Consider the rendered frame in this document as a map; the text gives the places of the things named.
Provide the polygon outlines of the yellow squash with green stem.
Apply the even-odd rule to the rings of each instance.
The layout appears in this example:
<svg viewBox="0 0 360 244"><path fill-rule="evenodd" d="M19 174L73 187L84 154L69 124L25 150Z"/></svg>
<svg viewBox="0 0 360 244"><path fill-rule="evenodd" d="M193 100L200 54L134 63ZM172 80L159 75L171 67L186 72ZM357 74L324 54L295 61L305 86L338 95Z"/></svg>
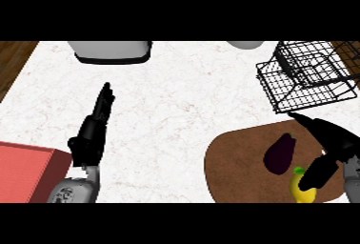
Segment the yellow squash with green stem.
<svg viewBox="0 0 360 244"><path fill-rule="evenodd" d="M292 177L289 179L289 193L296 203L312 203L315 201L315 188L305 191L299 190L299 181L304 174L304 168L295 167L292 170Z"/></svg>

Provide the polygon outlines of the grey appliance with black base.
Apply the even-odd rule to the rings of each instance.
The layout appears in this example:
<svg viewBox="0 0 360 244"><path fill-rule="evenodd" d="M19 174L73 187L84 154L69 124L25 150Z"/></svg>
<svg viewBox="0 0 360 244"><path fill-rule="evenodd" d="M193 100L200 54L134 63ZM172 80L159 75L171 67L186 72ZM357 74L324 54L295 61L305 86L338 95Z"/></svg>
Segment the grey appliance with black base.
<svg viewBox="0 0 360 244"><path fill-rule="evenodd" d="M150 41L69 41L69 46L84 64L140 64L150 58Z"/></svg>

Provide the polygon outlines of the pale grey round object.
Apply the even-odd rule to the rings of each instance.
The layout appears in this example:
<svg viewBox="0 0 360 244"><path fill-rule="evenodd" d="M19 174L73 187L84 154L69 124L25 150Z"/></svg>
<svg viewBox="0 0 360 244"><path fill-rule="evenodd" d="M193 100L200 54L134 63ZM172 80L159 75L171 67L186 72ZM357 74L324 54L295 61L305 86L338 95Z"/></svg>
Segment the pale grey round object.
<svg viewBox="0 0 360 244"><path fill-rule="evenodd" d="M261 41L228 41L228 44L240 50L253 50L262 44Z"/></svg>

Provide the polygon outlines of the purple eggplant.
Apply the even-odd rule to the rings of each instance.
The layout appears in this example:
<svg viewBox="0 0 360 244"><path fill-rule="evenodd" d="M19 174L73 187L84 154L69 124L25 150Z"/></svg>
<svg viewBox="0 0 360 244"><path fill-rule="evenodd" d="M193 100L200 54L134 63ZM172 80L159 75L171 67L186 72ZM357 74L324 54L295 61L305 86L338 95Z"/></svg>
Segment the purple eggplant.
<svg viewBox="0 0 360 244"><path fill-rule="evenodd" d="M270 173L281 175L290 165L296 140L284 133L265 151L262 162Z"/></svg>

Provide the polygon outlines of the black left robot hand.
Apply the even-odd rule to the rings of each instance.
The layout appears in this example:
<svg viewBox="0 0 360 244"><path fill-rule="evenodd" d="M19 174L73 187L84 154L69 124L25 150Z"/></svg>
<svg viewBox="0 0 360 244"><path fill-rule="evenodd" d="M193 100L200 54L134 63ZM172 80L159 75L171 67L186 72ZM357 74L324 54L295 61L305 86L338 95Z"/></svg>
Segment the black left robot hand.
<svg viewBox="0 0 360 244"><path fill-rule="evenodd" d="M113 100L115 96L109 83L104 83L93 113L85 116L78 134L68 141L75 167L97 166L100 164L104 152L106 123Z"/></svg>

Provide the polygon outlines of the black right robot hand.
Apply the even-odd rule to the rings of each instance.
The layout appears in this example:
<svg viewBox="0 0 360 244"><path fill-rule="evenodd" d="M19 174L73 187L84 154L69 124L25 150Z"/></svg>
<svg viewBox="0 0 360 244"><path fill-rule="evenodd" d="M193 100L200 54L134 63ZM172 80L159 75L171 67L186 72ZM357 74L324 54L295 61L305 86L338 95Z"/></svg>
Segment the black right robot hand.
<svg viewBox="0 0 360 244"><path fill-rule="evenodd" d="M310 118L296 112L290 112L287 115L308 130L326 150L326 154L314 160L305 170L298 184L301 191L320 189L339 168L338 161L345 163L354 155L360 157L360 137L323 119Z"/></svg>

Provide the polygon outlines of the brown wooden cutting board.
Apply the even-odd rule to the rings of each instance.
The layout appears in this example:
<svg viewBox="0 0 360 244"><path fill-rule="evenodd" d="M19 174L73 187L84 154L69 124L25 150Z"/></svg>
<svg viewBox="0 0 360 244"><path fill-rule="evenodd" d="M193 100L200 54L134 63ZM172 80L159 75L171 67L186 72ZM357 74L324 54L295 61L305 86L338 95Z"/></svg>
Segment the brown wooden cutting board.
<svg viewBox="0 0 360 244"><path fill-rule="evenodd" d="M289 170L271 174L262 163L267 149L290 132L296 139ZM295 120L222 133L211 142L203 159L209 193L217 202L293 203L289 193L292 169L307 168L321 147Z"/></svg>

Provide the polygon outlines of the red box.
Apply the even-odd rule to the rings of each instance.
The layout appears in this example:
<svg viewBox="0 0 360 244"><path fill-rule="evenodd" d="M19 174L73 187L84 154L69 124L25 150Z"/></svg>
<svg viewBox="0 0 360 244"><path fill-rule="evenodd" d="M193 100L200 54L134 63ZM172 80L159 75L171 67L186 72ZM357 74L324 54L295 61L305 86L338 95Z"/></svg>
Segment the red box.
<svg viewBox="0 0 360 244"><path fill-rule="evenodd" d="M72 155L0 141L0 203L44 203L66 176Z"/></svg>

